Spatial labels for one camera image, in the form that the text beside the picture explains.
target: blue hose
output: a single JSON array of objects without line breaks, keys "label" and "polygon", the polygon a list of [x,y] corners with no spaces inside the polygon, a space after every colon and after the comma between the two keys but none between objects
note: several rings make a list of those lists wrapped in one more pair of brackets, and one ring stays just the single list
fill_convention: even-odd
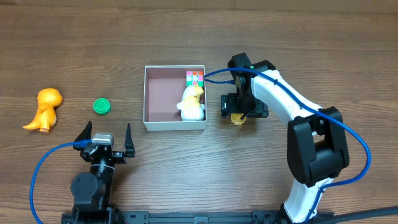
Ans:
[{"label": "blue hose", "polygon": [[321,186],[317,192],[317,196],[315,197],[315,201],[312,205],[312,208],[310,209],[308,215],[305,217],[305,222],[308,222],[311,214],[314,213],[317,205],[318,205],[318,201],[319,198],[321,196],[321,194],[324,192],[324,190],[328,187],[335,187],[335,186],[340,186],[340,185],[346,185],[346,184],[351,184],[353,182],[356,182],[360,179],[362,179],[365,174],[367,173],[367,171],[369,170],[370,166],[371,166],[371,161],[372,161],[372,155],[371,155],[371,150],[369,148],[369,146],[366,144],[366,142],[364,141],[364,139],[358,134],[356,133],[353,129],[351,129],[350,127],[348,127],[347,125],[343,124],[342,122],[336,120],[335,118],[332,118],[331,116],[328,116],[322,112],[319,112],[317,110],[314,110],[312,108],[310,108],[309,106],[305,105],[304,103],[302,103],[286,86],[284,86],[283,84],[279,83],[277,80],[271,78],[268,75],[265,75],[261,72],[255,71],[255,70],[251,70],[248,68],[224,68],[221,70],[217,70],[214,72],[210,72],[209,74],[205,75],[206,77],[212,76],[214,74],[220,73],[220,72],[228,72],[228,71],[240,71],[240,72],[249,72],[249,73],[253,73],[256,75],[259,75],[269,81],[271,81],[272,83],[275,83],[276,85],[278,85],[281,89],[283,89],[298,105],[300,105],[303,109],[306,109],[307,111],[318,115],[319,117],[323,118],[323,119],[327,119],[328,121],[331,121],[332,123],[337,124],[339,127],[343,128],[344,130],[346,130],[347,132],[349,132],[352,136],[354,136],[354,138],[356,140],[358,140],[359,143],[361,143],[362,147],[365,150],[366,153],[366,165],[364,167],[364,169],[354,178],[349,179],[349,180],[344,180],[344,181],[340,181],[340,182],[335,182],[335,183],[330,183],[330,184],[325,184],[323,186]]},{"label": "blue hose", "polygon": [[35,188],[35,182],[36,182],[37,173],[39,172],[40,166],[44,162],[45,158],[47,158],[51,153],[53,153],[56,150],[61,149],[63,147],[76,146],[76,145],[80,145],[80,146],[85,147],[88,143],[91,143],[91,140],[82,140],[82,141],[77,141],[77,142],[70,142],[70,143],[66,143],[66,144],[62,144],[60,146],[57,146],[57,147],[49,150],[46,154],[44,154],[44,156],[41,158],[41,160],[37,164],[35,172],[33,173],[33,176],[32,176],[32,182],[30,183],[30,192],[29,192],[30,210],[32,211],[33,217],[36,219],[37,223],[43,224],[43,222],[37,216],[37,213],[36,213],[36,210],[35,210],[35,205],[33,203],[33,190]]}]

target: wooden table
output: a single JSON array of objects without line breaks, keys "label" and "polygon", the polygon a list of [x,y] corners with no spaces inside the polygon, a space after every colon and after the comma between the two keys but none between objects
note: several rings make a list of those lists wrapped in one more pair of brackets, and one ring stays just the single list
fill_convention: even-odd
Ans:
[{"label": "wooden table", "polygon": [[[137,157],[116,167],[112,202],[123,210],[243,212],[278,209],[293,177],[286,162],[286,128],[267,119],[235,126],[220,116],[220,95],[234,86],[208,84],[204,131],[148,132],[142,123],[145,65],[225,68],[232,55],[268,59],[303,96],[335,106],[365,138],[373,163],[358,183],[329,189],[321,211],[337,214],[398,201],[398,15],[272,11],[0,6],[0,217],[34,223],[29,187],[39,159],[93,132],[114,133],[123,148],[131,123]],[[227,73],[217,80],[229,78]],[[35,95],[58,88],[64,97],[49,134],[27,131]],[[105,97],[112,111],[92,106]],[[347,135],[354,177],[365,153]],[[44,223],[70,212],[70,182],[88,171],[71,147],[40,169],[35,207]],[[396,223],[397,217],[358,223]]]}]

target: green lid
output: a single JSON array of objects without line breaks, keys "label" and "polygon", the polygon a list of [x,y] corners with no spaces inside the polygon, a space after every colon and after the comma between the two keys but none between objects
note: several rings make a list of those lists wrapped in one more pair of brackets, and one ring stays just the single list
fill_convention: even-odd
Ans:
[{"label": "green lid", "polygon": [[94,111],[100,115],[106,115],[111,111],[111,103],[105,98],[99,98],[94,102]]}]

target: yellow toy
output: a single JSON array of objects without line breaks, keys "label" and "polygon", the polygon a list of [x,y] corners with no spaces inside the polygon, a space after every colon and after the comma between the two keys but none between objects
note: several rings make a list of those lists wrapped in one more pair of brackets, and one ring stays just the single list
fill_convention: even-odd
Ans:
[{"label": "yellow toy", "polygon": [[197,84],[188,86],[182,95],[177,109],[181,110],[182,121],[202,121],[205,118],[205,105],[200,103],[203,88]]},{"label": "yellow toy", "polygon": [[33,121],[24,126],[25,129],[40,128],[41,132],[47,133],[57,122],[54,108],[62,103],[60,92],[53,88],[47,88],[37,95],[37,112]]}]

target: white arm segment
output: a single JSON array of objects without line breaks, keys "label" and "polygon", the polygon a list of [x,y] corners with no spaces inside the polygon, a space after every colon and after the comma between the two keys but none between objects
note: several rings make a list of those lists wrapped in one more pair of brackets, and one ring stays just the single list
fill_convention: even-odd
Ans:
[{"label": "white arm segment", "polygon": [[[276,79],[279,83],[286,86],[305,105],[315,110],[321,109],[321,106],[307,100],[287,84],[278,70],[267,70],[263,72],[263,74]],[[300,106],[283,89],[261,76],[256,76],[251,79],[251,91],[254,97],[263,101],[275,112],[285,126],[287,126],[287,123],[294,120],[297,116],[305,118],[313,114],[305,109],[301,109]],[[284,204],[286,214],[289,216],[290,220],[293,223],[304,222],[305,217],[308,215],[315,201],[318,188],[324,184],[331,183],[332,181],[333,179],[327,178],[317,182],[313,187],[308,188],[305,184],[301,184],[297,180],[294,180],[290,195]],[[316,214],[317,210],[315,208],[314,213],[310,218],[314,217]]]},{"label": "white arm segment", "polygon": [[[315,110],[321,109],[319,105],[307,100],[287,84],[278,70],[267,70],[263,72],[263,74],[268,75],[273,79],[277,79],[279,83],[286,86],[305,105]],[[313,114],[305,109],[301,109],[300,106],[283,89],[259,75],[251,79],[251,91],[254,97],[263,101],[275,112],[285,126],[287,126],[287,123],[297,116],[305,118]]]},{"label": "white arm segment", "polygon": [[[325,184],[329,184],[332,181],[333,179],[327,178],[325,180],[317,182],[313,187],[307,187],[305,184],[301,184],[295,179],[293,181],[293,187],[290,191],[290,195],[284,205],[286,214],[287,216],[289,216],[290,221],[292,221],[293,223],[304,222],[305,217],[308,215],[310,209],[312,208],[319,187]],[[314,209],[314,212],[312,213],[310,218],[314,217],[315,215],[317,215],[316,208]]]}]

